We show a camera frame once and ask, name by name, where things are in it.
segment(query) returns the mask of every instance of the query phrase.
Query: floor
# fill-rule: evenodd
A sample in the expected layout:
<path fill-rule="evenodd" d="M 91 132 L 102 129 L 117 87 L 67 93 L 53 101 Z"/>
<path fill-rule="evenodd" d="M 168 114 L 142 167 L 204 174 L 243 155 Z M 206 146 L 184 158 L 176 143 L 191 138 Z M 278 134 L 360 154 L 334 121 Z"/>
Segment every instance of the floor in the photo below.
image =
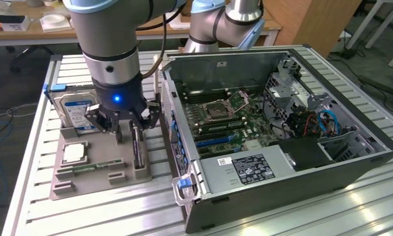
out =
<path fill-rule="evenodd" d="M 355 32 L 359 27 L 364 16 L 354 18 L 350 25 L 348 31 Z M 378 21 L 372 22 L 368 30 L 375 28 Z M 178 49 L 182 46 L 180 40 L 170 40 L 167 44 L 168 49 Z M 162 42 L 158 40 L 143 41 L 140 43 L 140 51 L 159 50 Z M 17 52 L 22 52 L 26 47 L 17 47 Z M 50 48 L 58 54 L 70 55 L 81 54 L 81 50 L 77 44 L 66 45 L 51 45 Z M 382 83 L 393 86 L 393 68 L 388 67 L 388 63 L 393 58 L 393 29 L 387 29 L 382 38 L 375 44 L 371 50 L 360 49 L 366 53 L 366 58 L 359 56 L 351 60 L 343 60 L 355 73 L 360 76 L 370 77 Z M 10 108 L 27 103 L 35 103 L 39 100 L 43 80 L 47 73 L 50 56 L 46 52 L 38 51 L 30 59 L 21 63 L 22 72 L 14 74 L 9 70 L 9 62 L 15 57 L 15 53 L 10 54 L 5 47 L 0 47 L 0 108 Z M 332 58 L 339 59 L 338 55 L 331 55 Z M 332 64 L 340 69 L 350 79 L 356 81 L 356 76 L 352 74 L 347 66 L 334 61 Z M 383 104 L 382 93 L 372 88 L 366 86 L 364 90 Z M 393 109 L 393 97 L 388 95 L 387 106 Z M 17 115 L 23 115 L 35 111 L 35 107 L 27 107 L 18 111 Z M 0 117 L 0 121 L 9 122 L 10 117 Z M 19 168 L 23 160 L 26 144 L 29 135 L 33 128 L 34 116 L 15 118 L 13 121 L 13 132 L 9 137 L 0 142 L 0 162 L 5 168 L 5 174 L 9 180 L 9 192 L 5 192 L 5 181 L 0 173 L 0 197 L 5 196 L 0 202 L 0 233 L 5 225 L 6 215 L 9 211 L 9 204 L 13 196 L 13 189 L 17 184 Z"/>

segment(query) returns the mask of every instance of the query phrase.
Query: blue cable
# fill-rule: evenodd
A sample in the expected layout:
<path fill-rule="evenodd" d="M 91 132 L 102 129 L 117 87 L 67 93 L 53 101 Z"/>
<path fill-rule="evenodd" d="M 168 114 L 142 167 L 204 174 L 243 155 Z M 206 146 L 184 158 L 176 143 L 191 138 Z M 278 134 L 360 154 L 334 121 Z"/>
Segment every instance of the blue cable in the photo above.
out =
<path fill-rule="evenodd" d="M 5 174 L 2 162 L 0 162 L 0 172 L 2 172 L 3 180 L 5 180 L 5 192 L 3 192 L 3 195 L 0 197 L 0 202 L 2 202 L 3 199 L 7 197 L 7 194 L 9 194 L 9 182 L 7 182 L 7 177 L 6 177 L 6 174 Z"/>
<path fill-rule="evenodd" d="M 323 130 L 324 132 L 327 132 L 327 128 L 326 128 L 326 126 L 324 126 L 323 123 L 322 123 L 322 117 L 320 117 L 320 114 L 322 114 L 322 113 L 328 113 L 328 114 L 332 116 L 332 118 L 334 118 L 334 122 L 335 122 L 335 125 L 336 125 L 336 133 L 340 134 L 340 132 L 342 132 L 342 128 L 340 128 L 339 120 L 338 120 L 336 115 L 334 114 L 334 112 L 330 111 L 330 110 L 323 110 L 323 111 L 320 111 L 320 112 L 318 113 L 318 121 L 319 121 L 319 125 L 320 125 L 320 127 L 322 127 L 322 130 Z"/>
<path fill-rule="evenodd" d="M 9 126 L 7 134 L 0 138 L 0 142 L 2 142 L 13 132 L 13 124 L 10 122 L 6 122 L 6 121 L 0 121 L 0 124 L 7 124 L 7 126 Z"/>

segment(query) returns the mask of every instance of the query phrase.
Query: aluminum extrusion table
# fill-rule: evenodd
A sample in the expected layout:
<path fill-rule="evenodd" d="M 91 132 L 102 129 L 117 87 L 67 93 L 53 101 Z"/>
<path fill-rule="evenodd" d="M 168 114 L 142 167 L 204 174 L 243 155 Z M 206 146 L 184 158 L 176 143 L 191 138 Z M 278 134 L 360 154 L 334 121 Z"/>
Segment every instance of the aluminum extrusion table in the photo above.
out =
<path fill-rule="evenodd" d="M 392 115 L 314 49 L 292 47 L 393 139 Z M 159 52 L 140 53 L 143 72 L 150 70 L 156 54 Z M 53 79 L 67 80 L 69 83 L 90 80 L 82 55 L 65 56 L 62 60 L 51 62 L 46 83 Z M 315 93 L 324 91 L 308 75 L 303 80 Z M 151 78 L 144 80 L 148 98 L 155 95 L 152 82 Z M 172 193 L 172 176 L 160 127 L 147 131 L 155 178 L 151 182 L 53 201 L 49 194 L 61 126 L 58 113 L 43 95 L 3 235 L 186 235 L 182 209 Z M 346 189 L 195 235 L 360 236 L 379 233 L 393 235 L 393 160 L 368 172 Z"/>

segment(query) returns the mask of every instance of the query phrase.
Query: green circuit board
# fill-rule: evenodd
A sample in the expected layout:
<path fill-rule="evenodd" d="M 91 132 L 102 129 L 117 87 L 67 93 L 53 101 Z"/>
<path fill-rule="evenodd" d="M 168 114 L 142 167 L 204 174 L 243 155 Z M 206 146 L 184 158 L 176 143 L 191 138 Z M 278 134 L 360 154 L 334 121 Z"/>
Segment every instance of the green circuit board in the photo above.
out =
<path fill-rule="evenodd" d="M 207 103 L 186 103 L 188 124 L 202 158 L 268 147 L 278 141 L 260 110 L 259 94 L 231 90 L 230 98 Z M 199 147 L 200 142 L 230 138 L 230 142 Z"/>

